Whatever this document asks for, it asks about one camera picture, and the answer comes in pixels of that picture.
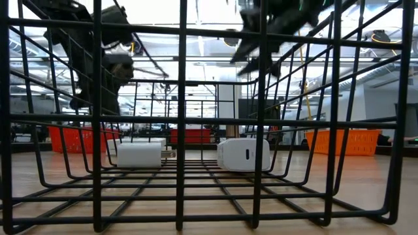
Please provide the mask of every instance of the orange basket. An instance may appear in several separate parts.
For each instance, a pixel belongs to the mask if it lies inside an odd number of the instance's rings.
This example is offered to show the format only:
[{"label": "orange basket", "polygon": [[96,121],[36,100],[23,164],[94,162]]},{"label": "orange basket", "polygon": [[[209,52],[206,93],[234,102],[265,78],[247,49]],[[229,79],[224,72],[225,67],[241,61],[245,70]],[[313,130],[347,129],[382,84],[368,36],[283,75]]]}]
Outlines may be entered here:
[{"label": "orange basket", "polygon": [[[59,134],[58,127],[48,127],[50,131],[51,143],[52,143],[52,151],[56,153],[63,152],[63,146],[61,143],[61,135]],[[93,131],[91,127],[84,127],[82,130],[83,142],[84,147],[86,149],[86,153],[93,153]],[[64,139],[65,139],[65,147],[67,148],[67,153],[82,153],[81,148],[81,141],[80,135],[78,133],[78,129],[71,129],[71,128],[63,128],[64,132]],[[115,138],[119,138],[119,134],[117,131],[113,130]],[[112,133],[101,133],[101,148],[100,151],[104,153],[106,151],[106,140],[113,139]]]},{"label": "orange basket", "polygon": [[[346,155],[373,156],[378,144],[380,130],[349,130]],[[306,132],[308,145],[311,149],[314,132]],[[344,130],[337,130],[336,155],[341,154]],[[328,154],[329,130],[318,131],[314,153]]]}]

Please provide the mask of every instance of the wooden floor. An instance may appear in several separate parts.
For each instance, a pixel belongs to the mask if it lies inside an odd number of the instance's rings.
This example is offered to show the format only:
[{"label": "wooden floor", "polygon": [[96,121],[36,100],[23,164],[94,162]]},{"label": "wooden floor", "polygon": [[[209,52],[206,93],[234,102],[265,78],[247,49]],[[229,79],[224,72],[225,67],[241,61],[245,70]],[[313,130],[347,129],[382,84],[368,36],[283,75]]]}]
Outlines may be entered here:
[{"label": "wooden floor", "polygon": [[[214,151],[205,151],[205,159],[214,159]],[[283,172],[287,160],[287,152],[279,152],[274,170],[275,174]],[[199,151],[187,151],[186,159],[200,159]],[[71,172],[75,176],[84,176],[84,164],[81,155],[70,155]],[[306,169],[307,152],[295,152],[291,162],[289,179],[302,180]],[[69,179],[65,174],[63,157],[60,154],[43,152],[43,165],[48,183],[63,183]],[[43,189],[39,185],[35,156],[31,153],[15,154],[13,161],[13,195],[25,196],[29,193]],[[325,171],[327,159],[324,155],[315,155],[310,182],[308,187],[318,191],[325,190]],[[360,208],[380,209],[383,204],[383,194],[389,165],[389,157],[347,157],[344,166],[342,187],[336,198],[345,200]],[[400,203],[400,216],[397,224],[385,226],[363,218],[333,219],[327,228],[313,225],[306,220],[293,221],[261,221],[257,230],[251,230],[244,222],[217,222],[217,223],[185,223],[181,234],[416,234],[418,223],[416,220],[418,203],[414,200],[418,194],[418,159],[404,159],[402,179],[402,193]],[[239,182],[240,180],[221,180],[223,183]],[[142,183],[142,180],[118,180],[115,183]],[[175,180],[153,180],[151,183],[175,183]],[[186,183],[213,183],[213,180],[186,180]],[[278,193],[300,192],[292,187],[271,187]],[[135,189],[104,189],[103,195],[130,195]],[[253,188],[229,188],[232,194],[252,194]],[[87,189],[59,190],[48,196],[78,196]],[[175,189],[145,189],[142,195],[175,195]],[[222,195],[218,188],[185,190],[186,195]],[[309,212],[323,210],[323,201],[316,198],[299,198],[291,200]],[[252,200],[238,201],[247,213],[252,213]],[[103,202],[103,215],[110,215],[122,202]],[[14,209],[15,217],[35,217],[60,202],[36,202],[20,204]],[[167,202],[133,202],[123,215],[174,215],[175,201]],[[338,206],[334,211],[343,210]],[[290,213],[293,212],[277,200],[262,200],[261,213]],[[186,215],[208,214],[236,214],[231,203],[227,200],[186,201]],[[92,216],[92,202],[79,202],[69,209],[56,215],[66,216]],[[48,225],[33,227],[23,234],[94,234],[93,225]],[[174,223],[146,223],[146,224],[115,224],[103,234],[177,234]]]}]

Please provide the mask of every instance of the orange plastic crate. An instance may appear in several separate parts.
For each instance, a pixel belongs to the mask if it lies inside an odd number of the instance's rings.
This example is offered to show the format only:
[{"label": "orange plastic crate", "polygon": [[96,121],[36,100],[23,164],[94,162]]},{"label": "orange plastic crate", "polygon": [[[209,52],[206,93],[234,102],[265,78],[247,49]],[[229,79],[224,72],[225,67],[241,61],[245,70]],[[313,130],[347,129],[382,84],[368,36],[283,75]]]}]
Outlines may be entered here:
[{"label": "orange plastic crate", "polygon": [[[346,155],[373,156],[378,144],[380,130],[349,130]],[[308,145],[311,149],[314,132],[306,132]],[[344,130],[337,130],[336,155],[341,154]],[[314,153],[328,154],[329,130],[318,131]]]},{"label": "orange plastic crate", "polygon": [[[48,127],[50,131],[52,151],[56,153],[63,152],[63,146],[61,144],[61,135],[59,134],[58,127]],[[90,131],[90,127],[84,127],[82,130],[84,147],[86,153],[93,153],[93,131]],[[63,128],[65,147],[67,148],[67,153],[82,153],[80,135],[78,129]],[[115,138],[119,138],[119,135],[116,130],[113,130]],[[106,151],[106,140],[113,139],[112,133],[101,133],[100,141],[100,151],[104,153]]]}]

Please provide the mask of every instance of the yellow pole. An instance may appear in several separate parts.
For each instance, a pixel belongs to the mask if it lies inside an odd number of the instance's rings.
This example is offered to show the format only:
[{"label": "yellow pole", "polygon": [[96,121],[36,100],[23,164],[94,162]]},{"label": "yellow pole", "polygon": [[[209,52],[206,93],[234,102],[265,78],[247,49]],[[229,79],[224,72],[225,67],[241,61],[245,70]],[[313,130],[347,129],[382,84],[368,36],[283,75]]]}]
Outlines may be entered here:
[{"label": "yellow pole", "polygon": [[[300,62],[303,64],[303,50],[302,47],[299,48],[299,55],[300,55]],[[302,73],[305,73],[305,67],[302,67]],[[305,82],[304,84],[304,93],[306,93],[308,91],[308,83]],[[309,98],[306,97],[306,106],[308,107],[308,118],[309,120],[312,120],[312,115],[311,115],[311,106],[309,105]]]}]

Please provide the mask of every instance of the red basket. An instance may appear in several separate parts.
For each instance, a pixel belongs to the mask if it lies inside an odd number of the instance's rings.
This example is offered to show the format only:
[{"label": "red basket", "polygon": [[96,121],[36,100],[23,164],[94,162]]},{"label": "red basket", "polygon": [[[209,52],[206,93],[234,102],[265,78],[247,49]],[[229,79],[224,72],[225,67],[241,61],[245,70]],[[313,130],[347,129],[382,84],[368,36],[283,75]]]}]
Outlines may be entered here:
[{"label": "red basket", "polygon": [[[177,129],[171,129],[171,139],[170,141],[173,144],[177,144]],[[210,129],[186,129],[184,142],[186,144],[200,144],[200,143],[210,143]]]},{"label": "red basket", "polygon": [[[346,147],[347,156],[373,156],[378,144],[380,130],[349,130]],[[314,132],[306,132],[309,148],[312,145]],[[341,154],[344,130],[337,130],[335,154]],[[328,154],[329,131],[318,131],[314,153]]]},{"label": "red basket", "polygon": [[[57,153],[63,152],[63,146],[61,143],[61,135],[59,134],[58,127],[48,127],[50,131],[51,143],[52,143],[52,151]],[[84,127],[82,130],[83,142],[84,147],[86,149],[86,153],[93,153],[93,131],[91,127]],[[81,141],[80,135],[78,133],[78,129],[71,129],[71,128],[63,128],[64,132],[64,139],[65,139],[65,147],[67,148],[67,153],[82,153],[81,148]],[[119,134],[117,131],[113,130],[115,138],[119,138]],[[101,133],[101,146],[100,151],[104,153],[106,151],[106,140],[113,139],[112,133],[106,133],[106,137],[104,133]]]}]

